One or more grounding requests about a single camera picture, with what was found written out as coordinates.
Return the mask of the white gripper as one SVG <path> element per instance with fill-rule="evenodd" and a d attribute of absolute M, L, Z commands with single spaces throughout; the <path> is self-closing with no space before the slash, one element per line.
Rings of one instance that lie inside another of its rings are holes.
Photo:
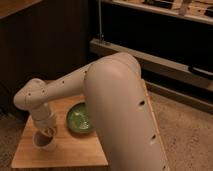
<path fill-rule="evenodd" d="M 46 137 L 53 137 L 57 134 L 56 115 L 51 111 L 50 105 L 44 103 L 36 109 L 30 111 L 33 123 L 39 132 Z"/>

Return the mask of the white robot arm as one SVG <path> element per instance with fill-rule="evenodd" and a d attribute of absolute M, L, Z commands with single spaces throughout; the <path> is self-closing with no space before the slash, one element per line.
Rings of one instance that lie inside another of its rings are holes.
<path fill-rule="evenodd" d="M 102 57 L 55 81 L 29 80 L 14 96 L 35 127 L 56 132 L 50 101 L 82 94 L 111 171 L 170 171 L 141 66 L 119 52 Z"/>

